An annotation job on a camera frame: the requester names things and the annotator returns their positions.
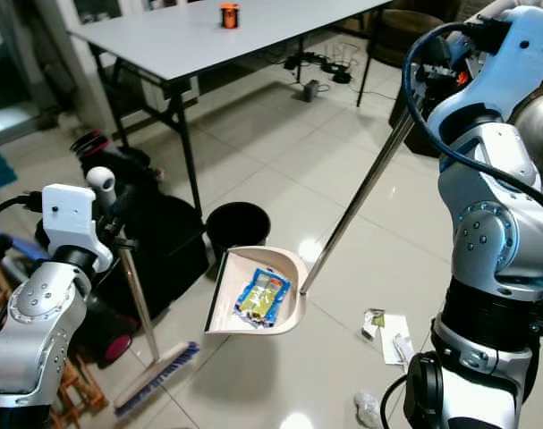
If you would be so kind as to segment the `blue yellow snack packet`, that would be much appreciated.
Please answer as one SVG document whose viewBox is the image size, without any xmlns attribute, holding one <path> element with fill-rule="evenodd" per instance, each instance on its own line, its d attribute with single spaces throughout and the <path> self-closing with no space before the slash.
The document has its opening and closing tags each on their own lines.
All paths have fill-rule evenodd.
<svg viewBox="0 0 543 429">
<path fill-rule="evenodd" d="M 243 287 L 232 307 L 243 322 L 270 328 L 278 323 L 280 307 L 293 283 L 275 270 L 259 268 Z"/>
</svg>

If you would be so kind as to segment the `small orange can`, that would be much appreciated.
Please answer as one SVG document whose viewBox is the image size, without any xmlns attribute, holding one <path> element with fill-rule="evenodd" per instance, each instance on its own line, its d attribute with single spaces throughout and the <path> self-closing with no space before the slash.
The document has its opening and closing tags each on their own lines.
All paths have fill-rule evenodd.
<svg viewBox="0 0 543 429">
<path fill-rule="evenodd" d="M 240 26 L 240 7 L 235 3 L 224 3 L 219 5 L 219 25 L 223 29 L 238 29 Z"/>
</svg>

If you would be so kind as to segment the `white paper scrap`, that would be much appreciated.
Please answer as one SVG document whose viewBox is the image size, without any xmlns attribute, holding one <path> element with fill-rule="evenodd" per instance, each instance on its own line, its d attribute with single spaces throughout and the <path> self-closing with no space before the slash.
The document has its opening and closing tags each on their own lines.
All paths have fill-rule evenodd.
<svg viewBox="0 0 543 429">
<path fill-rule="evenodd" d="M 390 314 L 383 309 L 365 310 L 361 336 L 381 348 L 383 363 L 409 368 L 415 350 L 405 315 Z"/>
</svg>

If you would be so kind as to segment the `large black box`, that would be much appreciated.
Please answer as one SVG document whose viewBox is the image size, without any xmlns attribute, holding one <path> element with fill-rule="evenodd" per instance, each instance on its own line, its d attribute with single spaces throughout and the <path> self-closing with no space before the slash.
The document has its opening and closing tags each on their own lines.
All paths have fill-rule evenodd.
<svg viewBox="0 0 543 429">
<path fill-rule="evenodd" d="M 407 114 L 409 114 L 409 107 L 403 101 L 402 94 L 398 93 L 388 115 L 388 125 L 397 128 L 403 116 Z M 426 132 L 416 122 L 410 127 L 409 134 L 403 140 L 403 145 L 412 154 L 422 156 L 422 158 L 438 159 L 440 156 L 437 147 L 432 146 L 432 143 L 427 139 Z"/>
</svg>

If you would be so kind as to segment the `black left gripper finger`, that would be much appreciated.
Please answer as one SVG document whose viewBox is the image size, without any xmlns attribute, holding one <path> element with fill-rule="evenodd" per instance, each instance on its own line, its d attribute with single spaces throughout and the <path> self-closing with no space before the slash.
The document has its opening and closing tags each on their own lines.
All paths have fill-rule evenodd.
<svg viewBox="0 0 543 429">
<path fill-rule="evenodd" d="M 106 206 L 106 217 L 110 223 L 125 224 L 133 218 L 133 208 L 139 200 L 139 185 L 124 185 L 111 193 L 110 203 Z"/>
</svg>

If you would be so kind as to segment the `beige long-handled dustpan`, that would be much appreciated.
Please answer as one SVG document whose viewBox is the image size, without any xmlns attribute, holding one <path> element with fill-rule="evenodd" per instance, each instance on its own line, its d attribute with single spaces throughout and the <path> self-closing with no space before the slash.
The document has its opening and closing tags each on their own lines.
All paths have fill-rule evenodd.
<svg viewBox="0 0 543 429">
<path fill-rule="evenodd" d="M 305 265 L 299 255 L 279 247 L 242 246 L 226 250 L 225 257 L 219 263 L 216 291 L 203 330 L 206 335 L 278 335 L 291 331 L 302 322 L 307 306 L 307 294 L 313 286 L 316 275 L 324 268 L 329 254 L 339 244 L 353 218 L 360 213 L 361 206 L 368 200 L 369 193 L 373 191 L 378 179 L 393 160 L 397 148 L 402 145 L 410 127 L 417 119 L 417 114 L 404 115 L 398 127 L 391 130 L 386 143 L 354 193 L 352 203 L 345 209 L 324 247 L 321 247 L 311 268 Z M 243 322 L 232 309 L 243 287 L 259 268 L 275 270 L 293 283 L 280 307 L 278 323 L 270 328 L 253 327 Z"/>
</svg>

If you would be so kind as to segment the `white folding table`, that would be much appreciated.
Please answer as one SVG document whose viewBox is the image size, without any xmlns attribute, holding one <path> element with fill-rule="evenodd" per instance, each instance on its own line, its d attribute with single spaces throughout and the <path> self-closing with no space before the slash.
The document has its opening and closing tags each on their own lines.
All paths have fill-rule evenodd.
<svg viewBox="0 0 543 429">
<path fill-rule="evenodd" d="M 238 29 L 223 29 L 219 5 L 240 7 Z M 72 36 L 87 42 L 96 63 L 99 94 L 106 97 L 121 146 L 128 147 L 116 102 L 132 103 L 149 118 L 176 131 L 191 188 L 191 199 L 202 212 L 196 163 L 191 147 L 189 120 L 182 95 L 172 91 L 165 110 L 117 86 L 123 71 L 159 89 L 253 54 L 267 46 L 296 39 L 302 44 L 308 33 L 345 18 L 380 11 L 390 0 L 199 0 L 144 13 L 128 13 L 110 20 L 81 24 Z"/>
</svg>

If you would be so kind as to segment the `broom with metal handle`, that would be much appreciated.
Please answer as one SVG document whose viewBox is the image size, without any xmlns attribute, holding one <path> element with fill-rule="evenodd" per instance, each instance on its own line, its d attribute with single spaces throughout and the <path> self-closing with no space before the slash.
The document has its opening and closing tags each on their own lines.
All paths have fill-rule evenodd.
<svg viewBox="0 0 543 429">
<path fill-rule="evenodd" d="M 143 328 L 144 338 L 148 343 L 149 354 L 152 356 L 151 364 L 132 381 L 131 385 L 113 401 L 113 414 L 117 418 L 127 418 L 133 411 L 143 406 L 153 393 L 158 392 L 164 384 L 175 375 L 182 366 L 189 363 L 198 354 L 200 348 L 193 341 L 185 341 L 173 346 L 165 354 L 161 354 L 159 342 L 154 335 L 154 326 L 151 312 L 146 307 L 146 298 L 141 286 L 139 270 L 132 251 L 117 249 L 120 265 L 123 266 L 125 280 L 132 292 L 133 303 L 140 316 L 140 326 Z"/>
</svg>

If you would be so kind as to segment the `crumpled clear plastic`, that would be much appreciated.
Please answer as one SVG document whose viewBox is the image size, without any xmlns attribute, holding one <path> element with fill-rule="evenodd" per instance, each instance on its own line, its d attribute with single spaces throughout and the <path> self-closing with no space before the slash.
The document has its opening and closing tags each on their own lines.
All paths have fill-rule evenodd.
<svg viewBox="0 0 543 429">
<path fill-rule="evenodd" d="M 352 398 L 354 415 L 365 429 L 383 429 L 381 403 L 369 390 L 360 390 Z"/>
</svg>

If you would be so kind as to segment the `dark wicker basket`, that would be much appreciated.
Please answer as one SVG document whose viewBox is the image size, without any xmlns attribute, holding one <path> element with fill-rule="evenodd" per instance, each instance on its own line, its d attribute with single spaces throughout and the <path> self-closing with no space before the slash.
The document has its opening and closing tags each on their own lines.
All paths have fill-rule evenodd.
<svg viewBox="0 0 543 429">
<path fill-rule="evenodd" d="M 368 53 L 372 60 L 398 68 L 411 45 L 443 22 L 430 13 L 386 8 L 370 13 L 366 32 L 373 37 Z"/>
</svg>

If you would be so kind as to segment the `black waste bin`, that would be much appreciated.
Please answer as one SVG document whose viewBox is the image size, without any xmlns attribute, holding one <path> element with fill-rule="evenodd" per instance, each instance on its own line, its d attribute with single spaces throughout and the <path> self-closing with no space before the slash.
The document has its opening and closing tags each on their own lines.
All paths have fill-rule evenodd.
<svg viewBox="0 0 543 429">
<path fill-rule="evenodd" d="M 271 218 L 258 205 L 235 201 L 215 208 L 205 226 L 213 257 L 221 262 L 229 248 L 266 244 Z"/>
</svg>

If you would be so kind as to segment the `black vacuum cleaner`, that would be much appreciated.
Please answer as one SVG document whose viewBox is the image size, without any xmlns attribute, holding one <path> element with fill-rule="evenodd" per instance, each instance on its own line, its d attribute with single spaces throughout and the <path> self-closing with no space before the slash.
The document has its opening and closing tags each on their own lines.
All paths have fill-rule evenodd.
<svg viewBox="0 0 543 429">
<path fill-rule="evenodd" d="M 93 130 L 74 140 L 70 150 L 84 174 L 105 167 L 115 176 L 113 189 L 140 187 L 125 232 L 140 242 L 132 254 L 146 307 L 152 319 L 157 319 L 208 268 L 199 212 L 193 204 L 160 188 L 161 169 L 153 167 L 151 158 L 139 148 L 117 146 L 107 135 Z M 119 265 L 96 275 L 94 299 L 73 347 L 84 359 L 105 367 L 131 347 L 132 336 L 141 330 L 140 316 Z"/>
</svg>

